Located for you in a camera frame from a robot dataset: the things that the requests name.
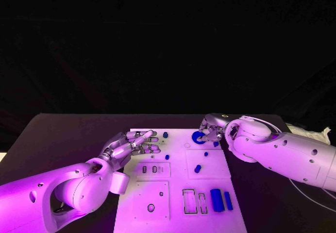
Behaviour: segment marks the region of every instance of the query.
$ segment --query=blue disc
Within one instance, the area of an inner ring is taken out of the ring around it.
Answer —
[[[199,132],[199,131],[193,132],[193,134],[191,134],[191,140],[193,140],[193,142],[194,142],[196,144],[203,144],[203,143],[204,143],[204,142],[199,142],[199,141],[197,141],[197,138],[201,137],[203,135],[204,135],[204,133],[201,133],[201,132]]]

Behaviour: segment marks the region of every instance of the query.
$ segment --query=black table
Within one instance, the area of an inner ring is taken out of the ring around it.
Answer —
[[[288,132],[278,116],[252,116]],[[197,128],[201,119],[203,115],[38,114],[0,162],[0,185],[96,157],[105,141],[129,128]],[[284,176],[259,163],[240,161],[220,143],[248,232],[336,232],[336,213],[305,199]],[[320,188],[295,184],[336,209],[336,200]],[[116,206],[118,195],[109,193],[98,210],[60,232],[112,232]]]

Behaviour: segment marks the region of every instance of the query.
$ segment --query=robotic arm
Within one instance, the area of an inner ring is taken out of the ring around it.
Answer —
[[[229,151],[245,162],[259,162],[289,179],[336,191],[333,146],[282,133],[268,122],[249,116],[233,119],[225,114],[206,114],[197,133],[199,143],[216,142],[225,137]]]
[[[131,155],[160,153],[154,131],[118,133],[99,156],[0,186],[0,232],[56,232],[93,212],[108,192],[124,194],[129,176],[116,170]],[[50,209],[54,192],[62,206]]]

